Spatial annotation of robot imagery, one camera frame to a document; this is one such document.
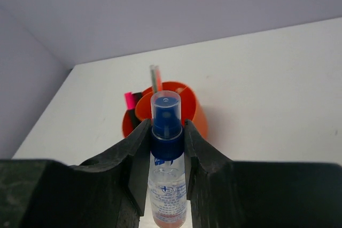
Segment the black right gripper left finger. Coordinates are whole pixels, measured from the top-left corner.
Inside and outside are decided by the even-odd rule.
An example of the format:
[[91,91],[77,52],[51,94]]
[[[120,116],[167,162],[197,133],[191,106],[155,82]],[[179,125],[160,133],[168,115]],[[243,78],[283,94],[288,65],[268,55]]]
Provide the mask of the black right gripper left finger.
[[1,161],[1,227],[138,227],[150,165],[150,120],[80,165]]

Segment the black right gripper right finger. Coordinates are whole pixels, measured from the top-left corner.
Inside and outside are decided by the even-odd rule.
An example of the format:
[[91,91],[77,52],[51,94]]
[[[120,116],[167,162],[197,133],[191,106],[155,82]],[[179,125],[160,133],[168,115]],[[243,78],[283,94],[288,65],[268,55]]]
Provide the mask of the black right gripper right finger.
[[341,166],[233,161],[184,127],[193,227],[341,227]]

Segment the blue white glue bottle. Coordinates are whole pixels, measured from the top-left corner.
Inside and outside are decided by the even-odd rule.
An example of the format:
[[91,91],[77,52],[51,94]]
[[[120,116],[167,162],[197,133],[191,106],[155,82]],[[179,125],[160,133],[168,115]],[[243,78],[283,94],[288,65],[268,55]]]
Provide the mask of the blue white glue bottle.
[[181,227],[187,202],[180,95],[167,90],[155,93],[151,111],[148,188],[152,217],[159,227]]

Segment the black pink highlighter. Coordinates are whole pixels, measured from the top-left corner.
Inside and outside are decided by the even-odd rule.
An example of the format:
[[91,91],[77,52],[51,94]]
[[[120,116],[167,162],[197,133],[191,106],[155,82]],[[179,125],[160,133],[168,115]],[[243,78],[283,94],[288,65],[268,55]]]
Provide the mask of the black pink highlighter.
[[123,130],[126,135],[128,135],[139,126],[140,120],[135,114],[136,102],[132,92],[125,93],[125,102],[127,105],[127,110],[123,120]]

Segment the green thin pen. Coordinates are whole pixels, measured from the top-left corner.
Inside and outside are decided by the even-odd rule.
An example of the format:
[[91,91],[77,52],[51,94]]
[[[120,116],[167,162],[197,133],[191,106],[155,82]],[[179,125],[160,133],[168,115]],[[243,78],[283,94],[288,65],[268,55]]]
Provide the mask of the green thin pen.
[[154,65],[150,65],[150,75],[151,75],[152,91],[153,93],[156,93],[158,91],[158,88],[157,88],[157,80],[156,80]]

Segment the orange thin pen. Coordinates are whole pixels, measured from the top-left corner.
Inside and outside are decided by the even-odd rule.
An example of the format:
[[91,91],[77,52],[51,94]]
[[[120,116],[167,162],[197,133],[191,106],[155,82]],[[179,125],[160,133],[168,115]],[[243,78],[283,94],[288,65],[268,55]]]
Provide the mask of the orange thin pen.
[[155,74],[156,74],[157,90],[162,91],[162,81],[161,81],[159,66],[155,66]]

